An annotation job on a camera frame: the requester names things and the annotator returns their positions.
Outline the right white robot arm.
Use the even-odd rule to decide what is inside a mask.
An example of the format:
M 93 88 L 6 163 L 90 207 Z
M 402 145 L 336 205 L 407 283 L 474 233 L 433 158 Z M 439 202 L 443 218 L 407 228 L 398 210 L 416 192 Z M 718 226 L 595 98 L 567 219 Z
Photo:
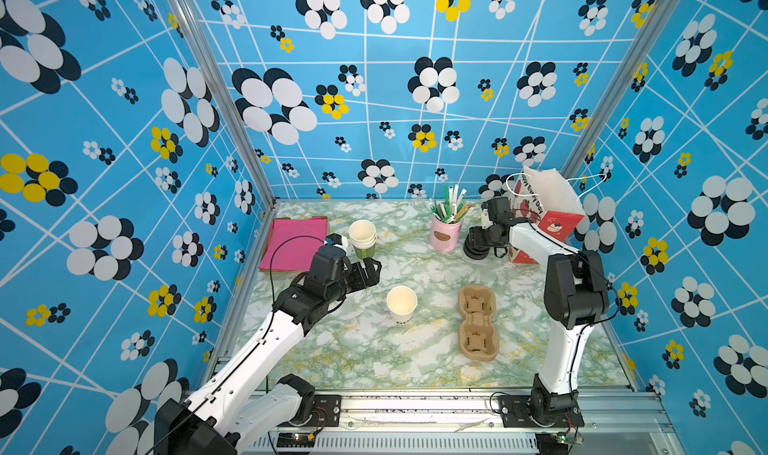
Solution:
M 483 259 L 496 248 L 518 249 L 545 271 L 543 302 L 551 319 L 544 361 L 534 376 L 530 416 L 541 426 L 578 407 L 578 373 L 589 336 L 609 308 L 600 255 L 579 251 L 523 219 L 473 226 L 465 254 Z

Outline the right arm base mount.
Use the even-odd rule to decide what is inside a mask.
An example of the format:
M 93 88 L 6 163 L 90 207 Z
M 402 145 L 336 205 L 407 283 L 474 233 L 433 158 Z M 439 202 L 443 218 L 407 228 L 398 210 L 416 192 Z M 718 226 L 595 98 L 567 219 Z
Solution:
M 502 394 L 494 397 L 493 409 L 505 428 L 566 430 L 585 426 L 578 404 L 579 392 L 550 397 Z

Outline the white paper cup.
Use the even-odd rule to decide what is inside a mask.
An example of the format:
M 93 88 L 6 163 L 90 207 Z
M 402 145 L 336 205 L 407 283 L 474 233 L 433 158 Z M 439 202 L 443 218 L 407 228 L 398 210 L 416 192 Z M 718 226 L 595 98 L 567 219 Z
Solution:
M 411 288 L 397 286 L 388 292 L 386 304 L 394 322 L 405 324 L 418 306 L 418 297 Z

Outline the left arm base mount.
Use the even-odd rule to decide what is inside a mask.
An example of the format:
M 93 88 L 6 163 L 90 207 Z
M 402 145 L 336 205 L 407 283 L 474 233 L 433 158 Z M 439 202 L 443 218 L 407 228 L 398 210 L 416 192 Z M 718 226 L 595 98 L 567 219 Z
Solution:
M 278 424 L 280 428 L 338 427 L 342 397 L 338 394 L 315 394 L 299 402 L 297 412 Z

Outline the black cup lid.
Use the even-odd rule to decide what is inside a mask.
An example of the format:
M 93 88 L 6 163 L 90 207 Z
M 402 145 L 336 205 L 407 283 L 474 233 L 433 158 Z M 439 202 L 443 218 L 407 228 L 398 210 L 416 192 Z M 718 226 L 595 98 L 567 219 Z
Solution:
M 473 260 L 485 259 L 490 246 L 485 240 L 485 230 L 480 226 L 473 226 L 469 229 L 463 244 L 464 254 Z

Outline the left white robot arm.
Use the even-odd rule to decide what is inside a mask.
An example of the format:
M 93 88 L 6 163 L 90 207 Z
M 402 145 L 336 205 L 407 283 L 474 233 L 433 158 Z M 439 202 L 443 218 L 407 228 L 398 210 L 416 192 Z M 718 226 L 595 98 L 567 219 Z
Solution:
M 273 301 L 250 340 L 200 389 L 157 411 L 150 454 L 241 454 L 283 423 L 310 418 L 315 388 L 296 375 L 265 395 L 255 390 L 277 363 L 347 296 L 376 286 L 382 265 L 351 262 L 344 248 L 323 244 L 310 268 Z

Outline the red paper gift bag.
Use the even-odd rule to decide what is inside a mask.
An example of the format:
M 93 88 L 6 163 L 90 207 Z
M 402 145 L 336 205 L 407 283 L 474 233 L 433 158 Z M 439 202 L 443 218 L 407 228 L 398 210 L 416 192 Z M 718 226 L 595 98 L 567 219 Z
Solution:
M 566 245 L 566 239 L 586 215 L 560 172 L 525 167 L 504 188 L 510 195 L 513 217 L 522 220 L 509 235 L 511 262 L 545 265 L 551 255 L 576 251 Z

